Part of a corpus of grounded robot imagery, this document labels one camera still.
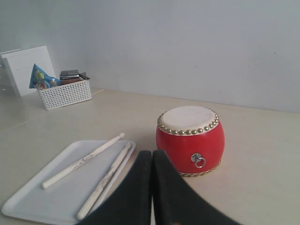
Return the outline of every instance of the drum head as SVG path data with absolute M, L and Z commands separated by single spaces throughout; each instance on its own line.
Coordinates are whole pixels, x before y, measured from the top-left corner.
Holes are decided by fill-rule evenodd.
M 171 130 L 197 130 L 215 120 L 215 113 L 200 106 L 183 106 L 164 113 L 161 124 Z

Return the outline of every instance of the white drumstick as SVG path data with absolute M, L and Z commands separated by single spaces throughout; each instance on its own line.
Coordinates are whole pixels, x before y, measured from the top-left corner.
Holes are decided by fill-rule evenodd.
M 126 156 L 128 150 L 131 148 L 131 144 L 127 143 L 121 153 L 117 156 L 115 161 L 112 163 L 111 167 L 109 168 L 108 172 L 104 176 L 104 178 L 101 179 L 101 181 L 98 183 L 96 188 L 93 190 L 92 194 L 89 196 L 89 198 L 86 200 L 86 202 L 83 204 L 79 212 L 77 213 L 78 219 L 83 219 L 88 214 L 90 209 L 92 208 L 93 204 L 97 200 L 97 198 L 101 195 L 104 187 L 107 185 L 107 183 L 110 181 L 111 177 L 113 176 L 114 172 L 117 170 L 121 162 L 123 161 L 124 157 Z
M 63 177 L 67 176 L 69 173 L 73 172 L 74 170 L 76 170 L 77 168 L 79 168 L 80 166 L 85 164 L 86 162 L 90 161 L 92 158 L 94 158 L 100 152 L 108 149 L 109 147 L 111 147 L 113 144 L 115 144 L 118 140 L 120 140 L 124 136 L 125 136 L 125 134 L 121 133 L 119 136 L 116 136 L 113 139 L 109 140 L 108 142 L 104 143 L 103 145 L 101 145 L 97 149 L 93 150 L 90 154 L 88 154 L 85 157 L 79 159 L 78 161 L 76 161 L 72 165 L 70 165 L 67 168 L 63 169 L 62 171 L 60 171 L 59 173 L 57 173 L 56 175 L 54 175 L 50 179 L 46 180 L 42 184 L 43 189 L 46 189 L 46 188 L 50 187 L 52 184 L 56 183 L 57 181 L 59 181 Z

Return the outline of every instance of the table surface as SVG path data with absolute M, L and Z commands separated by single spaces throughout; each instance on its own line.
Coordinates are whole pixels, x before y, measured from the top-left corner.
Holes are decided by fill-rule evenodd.
M 93 89 L 87 102 L 46 111 L 37 93 L 0 96 L 0 206 L 70 143 L 108 140 L 121 132 L 136 151 L 155 150 L 157 117 L 199 105 L 215 110 L 225 131 L 220 166 L 184 178 L 206 201 L 244 225 L 300 224 L 300 114 Z M 0 224 L 33 222 L 0 215 Z

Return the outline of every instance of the black object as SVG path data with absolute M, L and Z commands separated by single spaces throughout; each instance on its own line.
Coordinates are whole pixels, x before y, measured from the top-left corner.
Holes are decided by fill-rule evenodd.
M 141 151 L 119 187 L 78 225 L 149 225 L 151 161 L 151 152 Z
M 90 78 L 86 75 L 86 73 L 80 73 L 79 76 L 84 80 L 89 80 Z
M 239 225 L 203 200 L 181 178 L 167 154 L 141 151 L 113 194 L 78 225 Z
M 238 225 L 189 187 L 165 151 L 153 153 L 152 178 L 157 225 Z
M 60 80 L 70 80 L 70 79 L 76 79 L 79 78 L 79 72 L 78 69 L 74 70 L 64 70 L 60 73 Z

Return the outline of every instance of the white plastic basket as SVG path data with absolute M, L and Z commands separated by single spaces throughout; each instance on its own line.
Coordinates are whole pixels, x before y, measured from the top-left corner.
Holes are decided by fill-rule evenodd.
M 90 100 L 89 81 L 79 81 L 45 90 L 38 90 L 46 110 Z

